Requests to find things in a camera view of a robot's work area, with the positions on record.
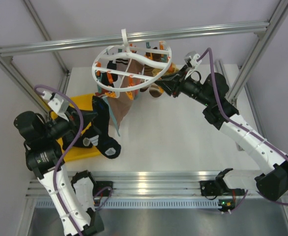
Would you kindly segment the white round clip hanger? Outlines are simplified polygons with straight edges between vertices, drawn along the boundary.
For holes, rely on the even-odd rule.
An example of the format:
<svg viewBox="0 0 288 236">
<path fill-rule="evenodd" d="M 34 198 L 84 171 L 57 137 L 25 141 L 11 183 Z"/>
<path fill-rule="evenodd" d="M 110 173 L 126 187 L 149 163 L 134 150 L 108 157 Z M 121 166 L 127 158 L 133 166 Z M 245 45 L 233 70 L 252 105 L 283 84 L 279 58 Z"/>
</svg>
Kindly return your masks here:
<svg viewBox="0 0 288 236">
<path fill-rule="evenodd" d="M 159 48 L 136 47 L 121 30 L 122 44 L 104 49 L 92 64 L 92 77 L 97 86 L 109 92 L 131 93 L 154 83 L 172 65 L 172 50 L 165 41 Z"/>
</svg>

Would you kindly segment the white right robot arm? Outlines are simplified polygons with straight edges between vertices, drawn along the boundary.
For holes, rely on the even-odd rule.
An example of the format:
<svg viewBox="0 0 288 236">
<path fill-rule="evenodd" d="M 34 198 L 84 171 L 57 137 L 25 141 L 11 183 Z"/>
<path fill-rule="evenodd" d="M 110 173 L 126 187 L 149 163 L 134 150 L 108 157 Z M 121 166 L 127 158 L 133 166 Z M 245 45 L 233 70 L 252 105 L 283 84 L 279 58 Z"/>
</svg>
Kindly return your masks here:
<svg viewBox="0 0 288 236">
<path fill-rule="evenodd" d="M 180 94 L 205 106 L 203 114 L 207 122 L 235 141 L 259 166 L 259 170 L 235 170 L 227 168 L 215 178 L 217 191 L 222 195 L 234 189 L 259 192 L 270 201 L 277 201 L 288 191 L 288 155 L 278 151 L 263 136 L 255 131 L 226 100 L 229 86 L 220 73 L 210 75 L 202 83 L 188 75 L 188 66 L 177 73 L 166 75 L 156 85 L 169 96 Z"/>
</svg>

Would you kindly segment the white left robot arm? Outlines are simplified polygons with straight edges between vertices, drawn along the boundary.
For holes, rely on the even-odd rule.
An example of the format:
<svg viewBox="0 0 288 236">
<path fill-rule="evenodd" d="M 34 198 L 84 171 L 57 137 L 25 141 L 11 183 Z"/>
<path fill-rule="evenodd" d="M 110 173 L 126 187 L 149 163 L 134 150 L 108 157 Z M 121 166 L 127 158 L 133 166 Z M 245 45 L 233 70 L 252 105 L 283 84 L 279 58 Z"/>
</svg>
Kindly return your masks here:
<svg viewBox="0 0 288 236">
<path fill-rule="evenodd" d="M 104 230 L 103 221 L 94 208 L 92 195 L 98 189 L 89 171 L 74 176 L 70 182 L 58 139 L 74 134 L 84 127 L 84 118 L 92 121 L 93 111 L 77 111 L 69 107 L 65 117 L 45 122 L 32 111 L 19 114 L 14 126 L 24 138 L 27 168 L 32 171 L 48 192 L 63 225 L 66 236 L 94 236 Z"/>
</svg>

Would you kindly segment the black patterned sock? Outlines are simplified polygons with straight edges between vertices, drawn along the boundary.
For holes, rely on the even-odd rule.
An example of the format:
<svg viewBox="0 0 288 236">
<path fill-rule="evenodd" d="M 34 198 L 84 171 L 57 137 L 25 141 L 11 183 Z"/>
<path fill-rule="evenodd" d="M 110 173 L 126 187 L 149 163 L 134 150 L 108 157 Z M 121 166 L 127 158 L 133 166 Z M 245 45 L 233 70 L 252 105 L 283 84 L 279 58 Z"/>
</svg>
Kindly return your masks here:
<svg viewBox="0 0 288 236">
<path fill-rule="evenodd" d="M 109 106 L 102 98 L 93 96 L 92 108 L 98 113 L 98 117 L 73 146 L 79 148 L 95 146 L 106 158 L 115 159 L 120 155 L 121 145 L 109 136 Z"/>
</svg>

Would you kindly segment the yellow beige sock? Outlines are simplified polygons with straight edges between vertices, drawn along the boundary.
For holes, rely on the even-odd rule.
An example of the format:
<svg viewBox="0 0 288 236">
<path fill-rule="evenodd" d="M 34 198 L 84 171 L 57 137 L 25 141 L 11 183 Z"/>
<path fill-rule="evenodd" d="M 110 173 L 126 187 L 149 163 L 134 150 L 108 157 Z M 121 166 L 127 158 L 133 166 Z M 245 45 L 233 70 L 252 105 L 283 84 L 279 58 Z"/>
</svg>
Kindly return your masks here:
<svg viewBox="0 0 288 236">
<path fill-rule="evenodd" d="M 155 69 L 153 69 L 152 74 L 153 74 L 153 76 L 156 76 L 156 75 L 158 75 L 161 71 L 162 71 L 162 69 L 155 68 Z M 163 74 L 163 76 L 170 75 L 170 74 L 173 74 L 173 73 L 177 73 L 178 71 L 179 71 L 179 69 L 177 68 L 177 66 L 176 66 L 174 63 L 171 63 L 171 66 L 170 66 L 169 69 Z"/>
</svg>

